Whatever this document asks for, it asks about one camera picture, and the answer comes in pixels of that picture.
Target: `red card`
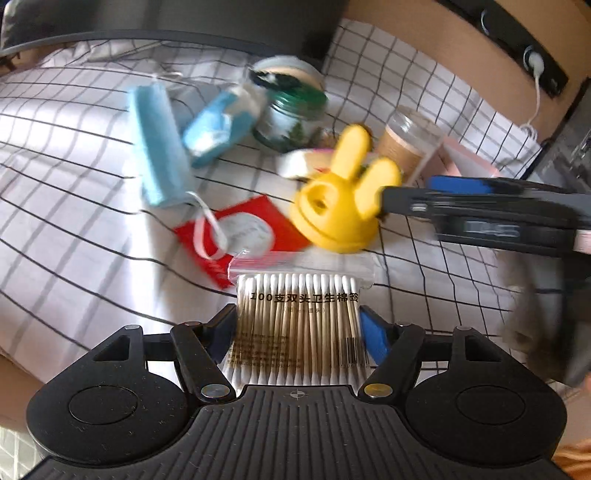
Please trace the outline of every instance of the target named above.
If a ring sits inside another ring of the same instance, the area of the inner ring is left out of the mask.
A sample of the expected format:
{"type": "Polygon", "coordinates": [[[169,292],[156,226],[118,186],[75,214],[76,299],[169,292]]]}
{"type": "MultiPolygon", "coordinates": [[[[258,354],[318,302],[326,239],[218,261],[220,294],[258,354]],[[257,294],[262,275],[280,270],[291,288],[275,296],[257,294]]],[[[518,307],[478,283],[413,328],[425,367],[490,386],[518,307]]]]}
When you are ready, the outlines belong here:
{"type": "MultiPolygon", "coordinates": [[[[176,227],[174,231],[197,265],[205,270],[220,288],[232,285],[228,280],[228,265],[232,258],[244,249],[263,255],[268,251],[297,252],[310,245],[306,237],[299,233],[266,196],[238,203],[214,212],[214,215],[229,240],[228,253],[218,260],[203,258],[195,251],[195,222],[187,222],[176,227]]],[[[203,229],[203,249],[207,255],[214,255],[218,250],[209,222],[205,222],[203,229]]]]}

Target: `clear plastic cup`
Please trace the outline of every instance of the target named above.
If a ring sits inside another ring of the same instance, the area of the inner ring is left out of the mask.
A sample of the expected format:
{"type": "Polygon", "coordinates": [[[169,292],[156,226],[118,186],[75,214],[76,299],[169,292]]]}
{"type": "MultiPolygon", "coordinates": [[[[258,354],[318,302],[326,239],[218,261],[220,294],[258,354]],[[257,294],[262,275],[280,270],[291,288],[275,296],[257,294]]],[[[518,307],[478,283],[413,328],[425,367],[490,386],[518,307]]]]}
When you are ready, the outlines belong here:
{"type": "Polygon", "coordinates": [[[404,185],[412,186],[444,137],[431,120],[400,106],[390,116],[376,153],[394,160],[402,170],[404,185]]]}

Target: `white cable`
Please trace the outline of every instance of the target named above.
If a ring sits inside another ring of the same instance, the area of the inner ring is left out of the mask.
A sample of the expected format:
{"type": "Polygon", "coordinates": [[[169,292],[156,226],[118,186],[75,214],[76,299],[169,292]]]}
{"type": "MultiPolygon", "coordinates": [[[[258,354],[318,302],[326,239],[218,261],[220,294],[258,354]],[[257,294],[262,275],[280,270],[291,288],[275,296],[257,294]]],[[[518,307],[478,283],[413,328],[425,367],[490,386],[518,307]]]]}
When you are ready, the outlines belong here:
{"type": "Polygon", "coordinates": [[[527,59],[527,63],[529,64],[530,68],[532,69],[534,75],[534,83],[535,83],[535,112],[533,116],[523,125],[520,125],[519,128],[523,130],[534,142],[538,141],[538,132],[537,130],[531,125],[531,123],[535,120],[538,116],[540,111],[540,76],[544,73],[544,59],[542,55],[533,51],[530,53],[529,58],[527,59]]]}

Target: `plastic bag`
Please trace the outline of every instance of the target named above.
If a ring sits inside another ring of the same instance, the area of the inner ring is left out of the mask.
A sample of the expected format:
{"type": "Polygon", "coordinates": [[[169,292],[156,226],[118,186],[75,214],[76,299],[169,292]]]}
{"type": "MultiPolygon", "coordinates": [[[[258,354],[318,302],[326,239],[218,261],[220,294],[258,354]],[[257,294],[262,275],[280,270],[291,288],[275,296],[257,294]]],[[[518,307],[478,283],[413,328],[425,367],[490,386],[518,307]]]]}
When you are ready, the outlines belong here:
{"type": "Polygon", "coordinates": [[[247,384],[344,385],[371,373],[359,324],[359,290],[374,282],[370,255],[319,249],[238,255],[236,335],[222,372],[247,384]]]}
{"type": "Polygon", "coordinates": [[[267,105],[265,90],[250,82],[220,93],[183,132],[183,144],[201,167],[248,135],[267,105]]]}

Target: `green lid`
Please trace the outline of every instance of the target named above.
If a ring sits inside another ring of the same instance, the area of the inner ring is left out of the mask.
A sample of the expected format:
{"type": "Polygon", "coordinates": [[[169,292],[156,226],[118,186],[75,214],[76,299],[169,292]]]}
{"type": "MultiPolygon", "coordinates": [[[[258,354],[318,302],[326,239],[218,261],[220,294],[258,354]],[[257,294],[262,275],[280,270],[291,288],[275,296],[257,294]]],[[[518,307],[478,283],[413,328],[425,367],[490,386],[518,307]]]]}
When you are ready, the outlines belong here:
{"type": "Polygon", "coordinates": [[[306,83],[272,94],[272,104],[275,108],[299,116],[314,116],[324,112],[327,100],[324,92],[306,83]]]}

